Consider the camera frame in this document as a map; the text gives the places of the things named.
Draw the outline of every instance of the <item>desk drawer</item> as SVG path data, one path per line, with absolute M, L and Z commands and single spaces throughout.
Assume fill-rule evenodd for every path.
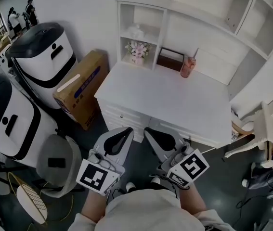
M 127 124 L 124 121 L 115 120 L 103 113 L 102 113 L 102 115 L 103 115 L 103 118 L 104 118 L 104 121 L 106 123 L 108 130 L 113 130 L 115 128 L 122 128 L 122 127 L 131 127 L 134 131 L 134 138 L 133 139 L 139 143 L 141 143 L 143 141 L 143 134 L 144 134 L 143 128 L 139 128 L 137 126 Z
M 205 139 L 202 136 L 197 135 L 197 134 L 193 133 L 192 131 L 189 131 L 186 128 L 182 128 L 177 125 L 152 118 L 150 121 L 150 127 L 154 128 L 154 126 L 162 126 L 165 128 L 170 128 L 170 129 L 177 131 L 185 139 L 192 140 L 192 141 L 198 142 L 200 144 L 208 145 L 211 147 L 217 147 L 217 143 L 215 141 Z
M 139 112 L 118 106 L 113 103 L 98 99 L 101 112 L 113 117 L 114 119 L 123 120 L 126 123 L 135 124 L 138 127 L 146 127 L 149 124 L 150 117 Z

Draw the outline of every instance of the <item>white chair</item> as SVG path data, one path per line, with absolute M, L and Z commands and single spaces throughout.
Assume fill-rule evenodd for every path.
M 65 167 L 50 167 L 49 158 L 63 158 Z M 37 163 L 38 175 L 60 191 L 42 189 L 41 192 L 49 197 L 60 198 L 70 192 L 77 184 L 76 179 L 82 163 L 78 145 L 66 136 L 66 140 L 58 135 L 51 135 L 44 143 Z
M 247 117 L 242 122 L 246 124 L 247 122 L 253 121 L 253 133 L 255 138 L 251 142 L 225 153 L 225 157 L 251 150 L 256 146 L 258 146 L 260 150 L 264 150 L 266 141 L 273 143 L 273 117 L 270 114 L 267 104 L 262 102 L 261 106 L 262 109 L 260 111 Z

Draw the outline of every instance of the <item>cardboard box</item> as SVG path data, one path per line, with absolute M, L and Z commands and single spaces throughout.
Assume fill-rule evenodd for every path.
M 10 40 L 9 40 L 8 36 L 4 36 L 0 40 L 0 53 L 8 44 L 10 44 Z
M 94 94 L 108 74 L 107 56 L 91 51 L 61 81 L 53 97 L 62 109 L 87 130 L 99 112 Z

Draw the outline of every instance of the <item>flower vase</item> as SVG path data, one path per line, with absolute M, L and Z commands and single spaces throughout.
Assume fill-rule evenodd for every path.
M 135 65 L 143 66 L 144 61 L 145 61 L 145 59 L 142 58 L 142 57 L 136 57 L 136 56 L 133 56 L 133 55 L 130 56 L 130 63 L 133 63 Z

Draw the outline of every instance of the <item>black stripe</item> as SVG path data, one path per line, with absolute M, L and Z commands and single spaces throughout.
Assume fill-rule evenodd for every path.
M 39 108 L 30 100 L 30 103 L 32 104 L 33 108 L 34 108 L 34 116 L 32 118 L 32 121 L 30 123 L 28 132 L 25 136 L 25 139 L 23 141 L 23 144 L 19 150 L 19 152 L 15 155 L 15 156 L 7 156 L 8 158 L 11 158 L 13 160 L 22 160 L 26 157 L 29 148 L 31 146 L 32 141 L 34 140 L 34 137 L 36 135 L 36 132 L 38 130 L 39 124 L 40 124 L 40 120 L 41 120 L 41 113 Z
M 55 58 L 55 56 L 57 56 L 62 50 L 63 50 L 63 46 L 60 45 L 58 46 L 52 53 L 51 53 L 51 59 L 53 60 Z
M 69 70 L 72 68 L 74 63 L 76 62 L 75 54 L 73 53 L 69 61 L 63 66 L 61 70 L 52 78 L 49 80 L 40 80 L 32 77 L 28 73 L 26 73 L 20 66 L 20 64 L 15 59 L 15 62 L 18 65 L 18 69 L 22 72 L 24 76 L 26 76 L 28 79 L 30 79 L 32 82 L 36 83 L 37 85 L 44 87 L 44 88 L 53 88 L 59 84 L 59 82 L 65 77 L 65 75 L 69 72 Z
M 9 121 L 9 123 L 7 125 L 7 128 L 6 128 L 7 136 L 10 136 L 10 133 L 11 133 L 13 127 L 14 127 L 14 124 L 16 122 L 17 117 L 18 117 L 17 115 L 12 115 L 11 116 L 10 121 Z

